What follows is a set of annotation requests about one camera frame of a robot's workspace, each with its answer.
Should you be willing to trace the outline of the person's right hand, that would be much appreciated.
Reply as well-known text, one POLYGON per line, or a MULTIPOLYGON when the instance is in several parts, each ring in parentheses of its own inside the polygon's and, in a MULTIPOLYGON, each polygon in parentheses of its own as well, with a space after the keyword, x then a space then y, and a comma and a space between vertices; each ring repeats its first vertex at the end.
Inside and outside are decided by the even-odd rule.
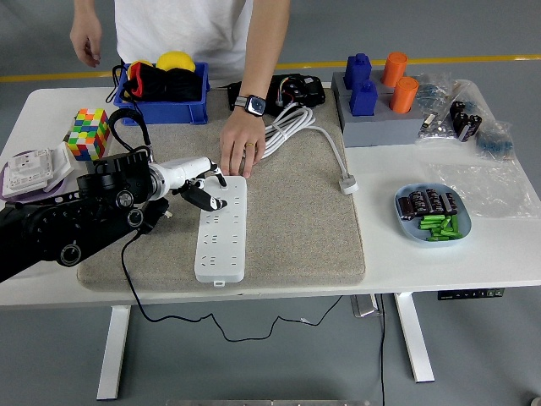
POLYGON ((94 14, 74 16, 70 40, 78 60, 91 68, 101 63, 101 36, 101 23, 94 14))

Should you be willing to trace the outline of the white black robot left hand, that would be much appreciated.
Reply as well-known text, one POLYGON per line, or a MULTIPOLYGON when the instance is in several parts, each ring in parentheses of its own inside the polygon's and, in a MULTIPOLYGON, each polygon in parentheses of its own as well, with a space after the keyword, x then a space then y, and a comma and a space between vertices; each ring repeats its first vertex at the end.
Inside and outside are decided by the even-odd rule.
POLYGON ((219 166, 206 156, 165 162, 156 166, 156 171, 161 175, 158 184, 160 197, 172 192, 204 211, 218 211, 227 206, 225 200, 212 197, 204 191, 207 173, 216 176, 221 187, 227 186, 219 166))

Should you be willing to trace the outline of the person's left hand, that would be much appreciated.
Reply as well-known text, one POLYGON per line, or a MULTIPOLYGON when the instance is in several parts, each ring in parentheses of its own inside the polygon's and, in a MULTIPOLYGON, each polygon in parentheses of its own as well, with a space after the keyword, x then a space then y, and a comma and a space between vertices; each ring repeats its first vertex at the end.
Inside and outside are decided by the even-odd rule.
POLYGON ((221 131, 220 148, 222 172, 249 178, 265 152, 263 118, 236 107, 221 131))

